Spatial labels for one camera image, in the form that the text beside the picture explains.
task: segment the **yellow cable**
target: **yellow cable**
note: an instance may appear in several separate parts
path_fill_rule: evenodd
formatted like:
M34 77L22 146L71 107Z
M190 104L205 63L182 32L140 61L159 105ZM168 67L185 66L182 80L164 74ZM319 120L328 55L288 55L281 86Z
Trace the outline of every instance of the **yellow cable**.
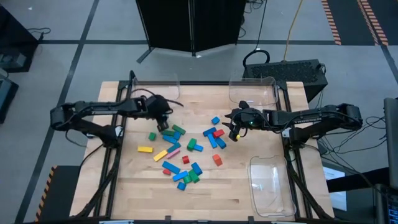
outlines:
M296 11L296 15L294 15L292 25L290 26L290 29L289 29L289 34L287 35L284 60L286 60L286 53L287 53L287 47L289 46L290 33L292 32L292 29L293 29L293 26L294 26L294 22L296 21L297 15L299 14L299 11L300 11L300 8L301 8L302 4L303 4L303 0L300 0L300 4L298 5L297 11Z

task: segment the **building block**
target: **building block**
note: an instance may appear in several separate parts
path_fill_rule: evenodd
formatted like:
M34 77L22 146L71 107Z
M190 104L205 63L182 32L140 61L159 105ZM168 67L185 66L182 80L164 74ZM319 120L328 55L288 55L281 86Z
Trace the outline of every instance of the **building block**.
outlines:
M203 151L203 146L195 145L193 147L193 149L196 150L196 151L202 152Z
M166 174L166 175L172 175L172 172L169 171L168 169L164 169L163 173Z
M210 144L212 148L216 148L217 147L217 142L214 139L212 134L207 135L207 137L209 138Z
M221 138L216 138L216 142L220 148L224 149L226 147L225 142Z
M217 154L213 155L213 160L217 166L223 165L223 161L221 161L221 157Z
M181 137L181 133L179 133L178 131L175 131L173 138L175 138L176 140L180 140L180 137Z
M184 184L190 183L192 181L192 179L189 175L184 177L183 180L184 180Z
M180 153L180 149L176 149L173 152L167 154L166 158L171 159L173 156L177 155L178 153Z
M218 117L214 117L214 118L211 120L211 122L212 122L214 125L218 124L219 121L220 121L220 119L219 119Z
M171 163L169 163L167 161L163 162L162 167L164 169L168 169L169 171L173 172L174 174L179 174L180 173L180 168L176 167L175 165L173 165L173 164L171 164Z
M139 152L154 152L154 148L147 147L147 146L138 146L138 151Z
M209 130L206 130L203 132L204 137L208 136L209 134L213 133L217 131L217 129L215 127L210 128Z
M175 143L172 147L170 147L170 148L167 150L167 152L168 152L168 153L171 153L171 152L173 152L174 150L178 149L179 147L181 147L181 144L180 144L179 142L177 142L177 143Z
M174 182L176 182L176 181L181 180L182 178L184 178L184 177L186 177L188 175L189 175L188 171L183 171L183 172L181 172L179 174L174 175L173 176L173 180L174 180Z
M150 133L148 139L151 140L151 141L155 141L156 134L155 133Z
M171 131L171 130L164 130L161 132L163 135L167 135L167 136L172 136L174 137L174 133L175 131Z
M223 134L224 134L224 130L220 129L220 130L213 132L213 137L216 139L216 138L222 136Z
M200 174L203 173L203 172L201 171L199 165L198 165L196 162L194 162L191 166L192 166L193 171L195 171L195 173L196 173L197 175L200 175Z
M154 157L154 160L157 162L159 161L161 158L165 157L167 155L167 151L163 150L162 152L160 152L158 155L156 155Z
M177 140L171 136L163 136L163 139L168 141L169 143L176 144Z
M198 182L200 180L194 170L190 170L188 173L189 173L189 177L191 177L191 180L194 183L196 183L196 182Z
M178 132L181 133L182 135L184 135L185 132L186 132L186 130L184 130L184 129L178 127L177 125L173 125L173 126L172 126L172 129L173 129L174 131L178 131Z
M191 139L187 145L187 149L189 151L193 150L193 147L197 144L197 140L196 139Z
M187 187L187 185L184 184L183 182L179 182L177 185L177 188L180 190L185 190L186 187Z
M182 162L183 162L184 164L189 163L189 158L188 158L188 156L183 156L183 157L182 157Z

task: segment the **green block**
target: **green block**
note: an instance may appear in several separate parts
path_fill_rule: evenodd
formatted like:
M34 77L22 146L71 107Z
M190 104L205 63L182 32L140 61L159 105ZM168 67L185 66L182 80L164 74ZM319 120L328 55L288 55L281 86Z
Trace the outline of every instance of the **green block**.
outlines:
M155 134L155 133L150 133L148 139L151 140L151 141L155 141L155 139L156 139L156 134Z
M192 181L192 179L191 179L190 176L185 176L185 177L183 178L183 180L184 180L184 184L190 183L190 182Z
M163 135L172 136L172 137L174 137L174 133L175 133L175 131L170 131L170 130L162 131Z
M181 134L185 134L185 132L186 132L184 129L178 127L177 125L173 125L172 129L175 130L175 131L178 131Z
M200 180L199 177L197 176L197 174L195 173L195 171L190 170L188 173L189 173L189 177L191 177L191 179L194 183L197 183Z
M191 139L187 145L187 149L189 151L193 150L193 147L195 147L195 145L197 144L197 140L196 139Z

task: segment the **blue rectangular block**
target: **blue rectangular block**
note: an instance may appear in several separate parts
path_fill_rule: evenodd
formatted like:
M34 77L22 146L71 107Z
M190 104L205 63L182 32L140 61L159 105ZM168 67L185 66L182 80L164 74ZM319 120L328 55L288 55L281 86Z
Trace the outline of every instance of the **blue rectangular block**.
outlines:
M177 143L177 140L175 138L173 138L172 136L163 136L163 139L168 141L169 143Z
M220 119L219 119L218 117L215 117L215 118L213 118L213 119L211 120L211 122L212 122L214 125L218 124L219 121L220 121Z
M203 173L203 172L201 171L199 165L198 165L196 162L194 162L191 166L192 166L193 171L194 171L197 175L200 175L200 174Z
M224 140L222 140L221 138L216 138L216 142L220 148L224 149L226 147Z
M174 174L180 173L180 168L176 167L175 165L173 165L167 161L163 162L162 167L164 167L165 169L168 169L169 171L173 172Z
M195 145L193 147L193 149L196 150L196 151L202 152L203 151L203 146Z
M179 182L178 185L177 185L177 188L180 189L180 190L185 190L185 187L186 187L186 186L187 186L187 185L184 184L183 182Z
M212 134L207 135L207 137L209 138L210 144L212 146L212 148L216 148L217 147L217 143L216 140L214 139Z
M176 144L174 144L172 147L170 147L170 148L167 150L167 153L171 153L171 152L173 152L174 150L178 149L179 147L181 147L181 144L180 144L179 142L177 142Z
M217 131L217 129L216 129L215 127L212 127L212 128L210 128L209 130L204 131L204 132L203 132L203 135L204 135L204 137L206 137L207 135L209 135L209 134L211 134L211 133L213 133L213 132L215 132L215 131Z
M178 131L176 131L176 132L174 133L174 137L173 137L173 138L175 138L176 140L180 140L180 137L181 137L181 133L179 133Z
M174 182L181 180L182 178L186 177L188 175L188 171L183 171L175 176L173 176Z

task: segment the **wooden table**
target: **wooden table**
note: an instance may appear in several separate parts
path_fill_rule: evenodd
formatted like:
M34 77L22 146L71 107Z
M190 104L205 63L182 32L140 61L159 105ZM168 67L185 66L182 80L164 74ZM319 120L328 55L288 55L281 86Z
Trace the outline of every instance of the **wooden table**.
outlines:
M117 82L104 82L98 100L114 101L117 86ZM287 86L292 111L308 109L302 83L292 82ZM167 87L150 89L165 97L172 92ZM224 117L231 112L228 93L228 86L180 86L178 101L185 107L173 106L174 113L170 115L169 126L176 124L187 133L179 141L182 145L181 153L169 162L182 170L189 170L190 164L197 162L203 170L200 181L188 184L184 192L177 189L177 183L173 182L170 176L162 173L162 163L166 158L159 162L153 160L157 153L171 146L159 134L156 141L148 140L150 132L157 132L156 122L145 119L127 120L111 218L163 220L166 215L171 215L173 220L247 220L248 216L254 216L256 221L294 220L293 216L261 217L252 209L249 161L254 156L283 157L279 134L270 131L249 131L247 136L238 142L232 142L226 134L222 137L227 144L225 149L212 149L207 138L203 137L202 132L213 127L210 120L215 116L221 118L221 121L229 122ZM280 99L284 108L282 93ZM110 124L111 116L95 116L93 121L100 125ZM221 124L216 127L228 133L227 127ZM191 138L197 139L197 144L204 147L203 152L186 150ZM99 144L99 139L89 140L85 155ZM309 140L307 144L317 146L314 140ZM154 153L137 152L138 146L152 146ZM99 150L93 154L81 169L70 215L78 213L98 188L104 152L105 150ZM222 166L215 165L213 154L221 156ZM185 155L189 156L191 163L184 165L181 157ZM334 217L319 152L308 147L301 149L301 155L309 191L323 209ZM286 176L280 181L281 185L288 186ZM297 187L296 189L300 214L305 217L302 194ZM282 195L289 197L289 189L284 188ZM107 198L106 192L101 214L104 214ZM292 208L292 202L289 200L284 202L284 205Z

